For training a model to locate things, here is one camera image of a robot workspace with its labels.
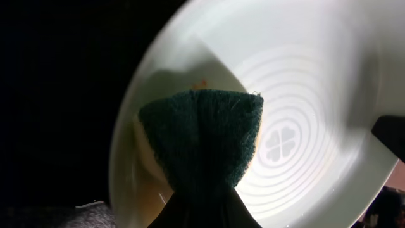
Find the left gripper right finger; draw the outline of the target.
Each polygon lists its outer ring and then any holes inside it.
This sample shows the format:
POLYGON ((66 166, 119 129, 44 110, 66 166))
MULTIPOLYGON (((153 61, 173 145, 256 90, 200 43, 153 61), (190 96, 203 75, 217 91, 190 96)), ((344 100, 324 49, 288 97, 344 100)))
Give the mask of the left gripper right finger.
POLYGON ((224 195, 221 210, 222 223, 225 228, 261 228, 235 189, 229 190, 224 195))

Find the yellow green sponge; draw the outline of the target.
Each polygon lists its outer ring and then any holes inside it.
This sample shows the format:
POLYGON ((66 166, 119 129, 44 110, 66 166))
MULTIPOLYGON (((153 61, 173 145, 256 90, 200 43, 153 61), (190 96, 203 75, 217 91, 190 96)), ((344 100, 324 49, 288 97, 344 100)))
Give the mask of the yellow green sponge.
POLYGON ((175 191, 235 187, 255 154, 263 103, 211 89, 152 101, 134 118, 141 163, 175 191))

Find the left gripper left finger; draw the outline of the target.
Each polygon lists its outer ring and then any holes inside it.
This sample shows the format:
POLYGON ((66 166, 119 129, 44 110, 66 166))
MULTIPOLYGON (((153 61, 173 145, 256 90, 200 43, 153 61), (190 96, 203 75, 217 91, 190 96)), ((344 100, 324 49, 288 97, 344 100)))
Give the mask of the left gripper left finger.
POLYGON ((174 192, 160 214, 147 228, 188 228, 189 203, 181 194, 174 192))

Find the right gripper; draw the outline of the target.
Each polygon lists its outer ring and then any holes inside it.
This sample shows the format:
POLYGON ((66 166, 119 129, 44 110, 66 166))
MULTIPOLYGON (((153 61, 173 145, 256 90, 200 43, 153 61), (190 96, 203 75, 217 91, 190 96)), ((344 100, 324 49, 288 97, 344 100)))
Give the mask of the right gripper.
MULTIPOLYGON (((372 134, 398 159, 405 159, 405 117, 383 115, 377 119, 372 134)), ((404 191, 383 187, 364 217, 352 228, 404 228, 404 191)))

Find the mint plate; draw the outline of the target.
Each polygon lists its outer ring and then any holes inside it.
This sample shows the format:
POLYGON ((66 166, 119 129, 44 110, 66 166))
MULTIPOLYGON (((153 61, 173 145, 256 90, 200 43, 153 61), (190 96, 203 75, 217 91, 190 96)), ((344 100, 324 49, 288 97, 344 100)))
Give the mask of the mint plate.
POLYGON ((109 166, 118 227, 148 227, 174 192, 188 227, 224 227, 235 189, 261 227, 350 227, 399 160, 371 132, 404 116, 403 1, 187 1, 151 43, 116 121, 109 166), (143 166, 134 118, 185 91, 264 99, 235 187, 175 191, 143 166))

